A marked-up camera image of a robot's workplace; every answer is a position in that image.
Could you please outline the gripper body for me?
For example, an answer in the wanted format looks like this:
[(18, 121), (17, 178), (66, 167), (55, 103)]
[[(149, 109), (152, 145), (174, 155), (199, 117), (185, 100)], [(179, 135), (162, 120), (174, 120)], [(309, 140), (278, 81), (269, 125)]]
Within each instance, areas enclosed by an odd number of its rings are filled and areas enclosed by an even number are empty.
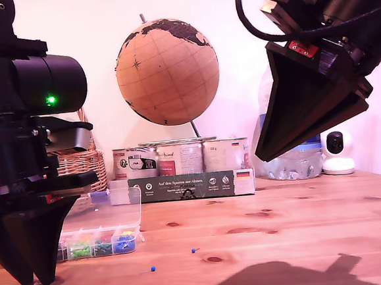
[(92, 128), (50, 116), (0, 117), (0, 217), (87, 192), (96, 172), (60, 175), (58, 168), (60, 155), (88, 149)]

